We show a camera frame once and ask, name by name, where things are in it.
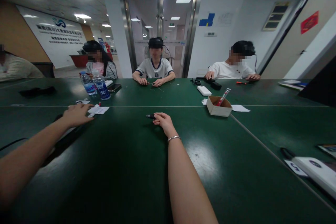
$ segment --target black chair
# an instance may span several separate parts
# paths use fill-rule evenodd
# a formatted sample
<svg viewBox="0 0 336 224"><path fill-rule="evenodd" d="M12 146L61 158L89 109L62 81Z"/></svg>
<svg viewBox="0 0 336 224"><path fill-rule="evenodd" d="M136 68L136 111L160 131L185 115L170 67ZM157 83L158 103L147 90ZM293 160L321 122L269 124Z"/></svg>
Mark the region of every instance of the black chair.
<svg viewBox="0 0 336 224"><path fill-rule="evenodd" d="M55 78L54 65L51 62L32 62L46 78Z"/></svg>

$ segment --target water bottle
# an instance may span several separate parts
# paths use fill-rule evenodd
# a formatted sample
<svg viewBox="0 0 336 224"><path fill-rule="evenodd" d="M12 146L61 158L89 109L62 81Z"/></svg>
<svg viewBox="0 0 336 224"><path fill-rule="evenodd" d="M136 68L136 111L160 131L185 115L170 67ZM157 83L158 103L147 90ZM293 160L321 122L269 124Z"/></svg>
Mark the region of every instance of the water bottle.
<svg viewBox="0 0 336 224"><path fill-rule="evenodd" d="M97 94L96 85L94 84L93 80L85 73L85 71L80 73L80 79L90 97L95 96Z"/></svg>
<svg viewBox="0 0 336 224"><path fill-rule="evenodd" d="M92 70L92 74L93 74L93 82L95 83L97 89L98 89L98 93L100 95L100 98L102 100L108 100L111 98L110 92L107 90L106 84L104 79L99 75L98 70L93 69Z"/></svg>

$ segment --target hand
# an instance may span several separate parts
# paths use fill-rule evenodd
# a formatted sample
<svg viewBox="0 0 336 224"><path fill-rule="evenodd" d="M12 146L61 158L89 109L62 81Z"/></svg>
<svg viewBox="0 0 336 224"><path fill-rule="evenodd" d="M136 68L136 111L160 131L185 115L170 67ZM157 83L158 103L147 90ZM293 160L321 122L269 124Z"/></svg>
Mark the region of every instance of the hand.
<svg viewBox="0 0 336 224"><path fill-rule="evenodd" d="M77 127L92 121L94 118L88 118L86 116L89 108L94 107L92 104L79 103L71 105L68 110L64 111L63 117L56 122L64 123L68 128Z"/></svg>
<svg viewBox="0 0 336 224"><path fill-rule="evenodd" d="M172 119L170 118L169 115L165 113L154 113L154 116L156 119L153 121L153 123L155 125L160 125L163 128L163 132L166 134L168 138L178 136L174 128Z"/></svg>
<svg viewBox="0 0 336 224"><path fill-rule="evenodd" d="M245 80L258 81L260 80L260 75L255 73L255 74L249 75Z"/></svg>
<svg viewBox="0 0 336 224"><path fill-rule="evenodd" d="M157 79L156 81L153 82L153 87L159 87L162 84L165 84L166 81L164 79Z"/></svg>
<svg viewBox="0 0 336 224"><path fill-rule="evenodd" d="M148 84L147 79L146 78L140 78L140 80L138 81L140 85L146 85Z"/></svg>
<svg viewBox="0 0 336 224"><path fill-rule="evenodd" d="M208 79L213 79L215 77L215 72L207 72L206 75L205 75L205 78L208 80Z"/></svg>

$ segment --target bangle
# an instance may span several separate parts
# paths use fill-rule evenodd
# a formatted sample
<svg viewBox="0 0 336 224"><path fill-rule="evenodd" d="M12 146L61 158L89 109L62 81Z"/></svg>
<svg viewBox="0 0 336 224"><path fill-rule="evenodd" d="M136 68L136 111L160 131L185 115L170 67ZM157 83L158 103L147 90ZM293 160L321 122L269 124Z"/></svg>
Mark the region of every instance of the bangle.
<svg viewBox="0 0 336 224"><path fill-rule="evenodd" d="M167 142L169 143L169 141L172 140L172 139L174 139L174 138L179 138L180 140L182 140L179 136L172 136L171 138L168 139Z"/></svg>

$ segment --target small box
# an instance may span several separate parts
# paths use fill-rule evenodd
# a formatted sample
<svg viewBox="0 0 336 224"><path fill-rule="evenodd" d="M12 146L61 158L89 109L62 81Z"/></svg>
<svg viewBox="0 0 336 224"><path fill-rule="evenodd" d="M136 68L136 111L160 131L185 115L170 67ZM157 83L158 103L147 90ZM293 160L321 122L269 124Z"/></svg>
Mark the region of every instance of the small box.
<svg viewBox="0 0 336 224"><path fill-rule="evenodd" d="M215 106L222 97L221 96L209 96L206 102L206 106L210 115L228 117L232 111L231 104L227 99L224 99L220 107Z"/></svg>

